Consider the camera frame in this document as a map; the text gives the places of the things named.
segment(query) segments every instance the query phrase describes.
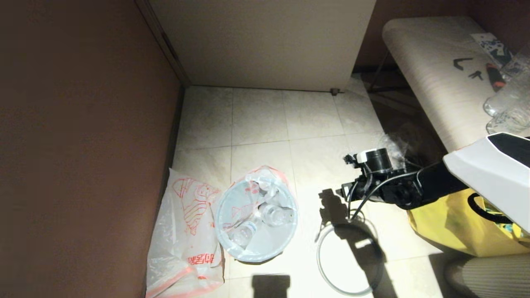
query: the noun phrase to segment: clear plastic container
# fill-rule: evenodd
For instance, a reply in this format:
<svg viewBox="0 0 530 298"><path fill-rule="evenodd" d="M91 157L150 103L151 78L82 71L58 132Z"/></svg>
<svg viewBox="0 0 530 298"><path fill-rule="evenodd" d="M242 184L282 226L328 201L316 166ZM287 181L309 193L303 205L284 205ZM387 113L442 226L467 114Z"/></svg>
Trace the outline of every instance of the clear plastic container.
<svg viewBox="0 0 530 298"><path fill-rule="evenodd" d="M279 226L265 224L259 211L259 207L265 203L287 207L288 212L292 210L293 219ZM224 192L217 202L215 232L223 248L235 259L242 262L263 262L279 255L293 238L298 222L297 210L296 200L289 190L285 174L264 165L250 171ZM248 221L256 225L255 232ZM248 229L240 229L244 230L244 235L233 233L239 226L247 226ZM244 248L241 244L245 245L245 239L250 241Z"/></svg>
<svg viewBox="0 0 530 298"><path fill-rule="evenodd" d="M511 81L512 78L516 77L523 71L528 71L530 68L530 42L527 43L523 48L511 58L504 67L500 69L502 78L506 82Z"/></svg>
<svg viewBox="0 0 530 298"><path fill-rule="evenodd" d="M294 221L294 210L289 207L263 203L258 210L261 219L268 226L281 226Z"/></svg>
<svg viewBox="0 0 530 298"><path fill-rule="evenodd" d="M495 117L513 106L519 99L527 98L529 89L530 70L525 69L512 78L495 96L486 100L484 111L488 115Z"/></svg>
<svg viewBox="0 0 530 298"><path fill-rule="evenodd" d="M496 115L486 125L489 134L512 133L519 134L530 128L530 98L526 96L518 99L510 108Z"/></svg>

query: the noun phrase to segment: black wire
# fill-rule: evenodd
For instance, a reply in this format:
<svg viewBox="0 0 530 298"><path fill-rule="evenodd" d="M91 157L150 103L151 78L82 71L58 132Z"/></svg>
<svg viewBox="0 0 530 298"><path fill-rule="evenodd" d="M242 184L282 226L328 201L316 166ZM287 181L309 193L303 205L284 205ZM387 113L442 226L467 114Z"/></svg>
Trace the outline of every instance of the black wire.
<svg viewBox="0 0 530 298"><path fill-rule="evenodd" d="M363 166L365 167L366 173L368 173L368 181L366 182L366 184L365 184L365 186L363 188L363 193L366 193L366 191L368 190L368 188L372 184L372 181L374 181L374 175L372 174L372 170L370 169L370 167L366 163L364 163Z"/></svg>
<svg viewBox="0 0 530 298"><path fill-rule="evenodd" d="M404 161L405 163L408 163L409 165L413 165L413 166L415 166L415 167L418 168L418 169L423 168L423 167L420 166L419 164L417 164L417 163L413 163L413 162L411 162L410 160L408 160L408 159L406 159L406 158L403 158L403 161Z"/></svg>
<svg viewBox="0 0 530 298"><path fill-rule="evenodd" d="M480 195L475 192L469 197L467 197L467 203L471 207L471 209L473 209L473 211L475 211L475 213L480 215L483 219L488 220L490 222L503 223L503 224L513 223L506 216L491 214L483 210L482 208L480 208L475 202L476 197L480 197Z"/></svg>
<svg viewBox="0 0 530 298"><path fill-rule="evenodd" d="M423 185L421 185L421 181L420 181L420 174L421 174L421 171L423 171L423 169L425 168L421 168L418 170L418 173L416 174L416 181L418 182L418 192L420 193L420 195L423 196Z"/></svg>
<svg viewBox="0 0 530 298"><path fill-rule="evenodd" d="M355 182L355 184L350 188L348 195L346 196L348 200L348 221L350 220L350 216L351 216L351 197L354 195L354 190L357 187L357 183L358 182Z"/></svg>
<svg viewBox="0 0 530 298"><path fill-rule="evenodd" d="M370 197L377 191L379 190L379 188L383 185L385 185L386 183L392 181L392 180L396 180L396 179L399 179L399 178L403 178L403 177L408 177L408 176L412 176L412 175L416 175L418 172L410 172L410 173L405 173L405 174L401 174L401 175L397 175L397 176L394 176L392 178L388 178L386 179L385 181L381 182L379 185L376 185L376 187L374 187L369 193L368 195L366 195L363 199L363 201L361 202L361 204L359 205L359 207L357 207L357 210L355 210L355 213L353 214L353 216L351 217L351 220L354 220L355 217L357 216L357 214L360 212L361 208L364 206L364 204L368 201L368 199L370 199Z"/></svg>
<svg viewBox="0 0 530 298"><path fill-rule="evenodd" d="M363 211L359 211L359 214L357 214L357 220L362 222L362 223L365 223L366 222L366 216L364 215L364 212Z"/></svg>

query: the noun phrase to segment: trash can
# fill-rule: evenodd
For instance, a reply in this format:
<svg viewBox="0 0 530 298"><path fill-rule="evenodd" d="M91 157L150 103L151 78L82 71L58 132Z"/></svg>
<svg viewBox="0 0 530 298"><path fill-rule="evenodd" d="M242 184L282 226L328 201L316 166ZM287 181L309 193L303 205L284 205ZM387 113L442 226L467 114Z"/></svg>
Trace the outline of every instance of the trash can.
<svg viewBox="0 0 530 298"><path fill-rule="evenodd" d="M215 231L221 245L235 259L263 262L285 249L297 222L296 201L285 175L261 166L223 193Z"/></svg>

